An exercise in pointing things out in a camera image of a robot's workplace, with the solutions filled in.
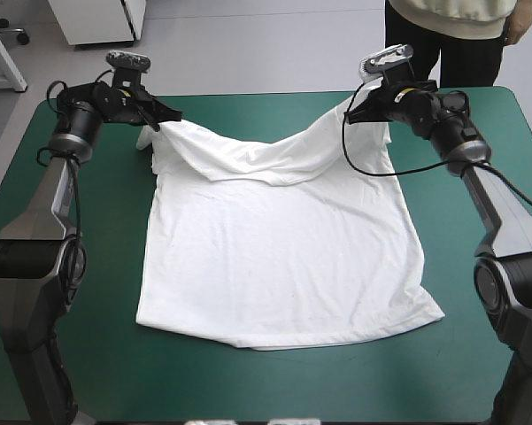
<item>green table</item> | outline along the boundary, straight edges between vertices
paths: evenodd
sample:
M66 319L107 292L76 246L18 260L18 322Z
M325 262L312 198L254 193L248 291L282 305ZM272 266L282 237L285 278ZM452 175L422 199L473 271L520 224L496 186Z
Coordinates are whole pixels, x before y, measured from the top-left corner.
M493 163L532 196L532 135L507 89L469 89ZM220 134L273 142L306 128L346 92L164 97ZM42 176L36 150L56 118L41 104L0 188L0 228L24 210ZM510 358L474 292L482 224L464 185L444 169L401 179L426 254L423 285L441 322L342 347L255 352L135 323L155 176L139 128L104 127L81 171L88 272L59 344L81 409L99 420L319 417L323 421L478 421L490 414ZM426 141L392 126L397 170L434 163ZM0 419L25 407L0 340Z

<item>black cable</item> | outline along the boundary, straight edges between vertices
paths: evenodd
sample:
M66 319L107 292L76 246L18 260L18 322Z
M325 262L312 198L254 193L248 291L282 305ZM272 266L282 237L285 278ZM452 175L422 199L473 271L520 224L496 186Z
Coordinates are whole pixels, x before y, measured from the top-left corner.
M107 75L108 73L113 73L113 72L114 71L112 69L107 69L106 71L104 71L103 73L97 76L95 82L99 82L100 79L103 78L105 75Z
M438 168L439 166L444 166L444 165L447 165L447 164L462 163L462 164L465 164L465 166L461 170L460 177L464 176L465 171L469 167L476 166L478 168L481 168L482 170L485 170L485 171L495 175L515 195L520 197L523 201L525 201L527 204L529 204L532 207L532 199L531 198L529 198L527 195L525 195L525 193L523 193L521 190L519 190L517 187L515 187L515 185L513 183L511 183L507 179L507 177L505 177L499 170L497 170L495 167L491 166L490 164L487 164L485 161L474 161L473 162L473 161L467 161L467 160L462 160L462 159L460 159L460 160L458 160L458 159L446 160L446 161L437 162L437 163L435 163L433 165L430 165L430 166L424 166L424 167L421 167L421 168L414 168L412 170L399 171L399 172L395 172L395 173L370 173L368 171L362 170L362 169L358 168L357 166L355 166L352 163L352 161L351 161L351 159L350 159L350 157L348 155L348 151L346 150L346 141L345 141L345 137L344 137L344 133L345 133L344 129L345 129L345 124L346 124L346 117L348 116L348 113L350 112L351 107L354 104L354 100L356 99L356 95L360 92L360 90L363 87L364 87L364 83L360 84L360 86L356 89L356 91L352 95L351 102L348 105L348 108L346 109L346 113L344 114L344 117L343 117L343 126L342 126L343 153L344 153L344 157L346 158L346 161L352 167L352 169L354 169L355 171L357 171L357 172L359 172L361 174L368 175L370 177L392 177L392 176L399 176L399 175L406 175L406 174L421 173L421 172L424 172L424 171L427 171L427 170L432 170L433 168ZM459 110L455 110L454 112L464 113L470 107L470 104L469 104L469 100L468 100L467 94L462 92L462 91L460 91L460 93L463 93L465 95L464 96L465 104L464 104L463 108L461 108Z
M474 166L477 166L478 168L481 168L482 170L486 170L491 174L494 174L499 180L501 180L505 186L507 186L515 195L523 199L527 204L529 204L532 207L532 199L528 197L525 193L523 193L521 190L519 190L513 183L511 183L507 177L505 177L501 171L496 169L495 167L491 166L490 164L474 164Z
M53 89L59 84L63 85L63 90L67 90L68 87L67 87L67 83L66 82L61 81L61 80L55 80L47 88L47 91L45 92L45 100L46 100L47 105L49 106L49 108L54 113L56 113L58 115L64 115L67 118L67 120L69 120L69 116L66 114L66 112L63 112L63 111L60 111L59 109L54 108L53 105L51 104L51 91L53 91Z
M432 170L433 168L438 168L439 166L444 166L446 164L452 164L452 163L467 163L468 161L463 160L447 160L447 161L441 161L437 162L435 164L432 164L430 166L423 166L421 168L414 168L411 170L404 170L404 171L397 171L394 173L370 173L369 171L362 170L361 168L358 168L355 166L350 156L348 155L348 150L346 149L346 139L345 139L345 125L346 125L346 117L348 116L349 112L351 111L351 107L354 104L354 100L356 100L356 95L360 92L360 90L365 86L365 83L362 83L359 85L359 87L354 91L354 94L352 95L351 102L348 105L348 108L346 108L346 112L344 113L343 117L343 125L342 125L342 142L343 142L343 153L344 157L346 158L346 162L348 162L348 165L352 167L353 170L357 171L358 173L368 175L370 177L393 177L393 176L399 176L399 175L407 175L407 174L415 174L415 173L422 173L427 170Z

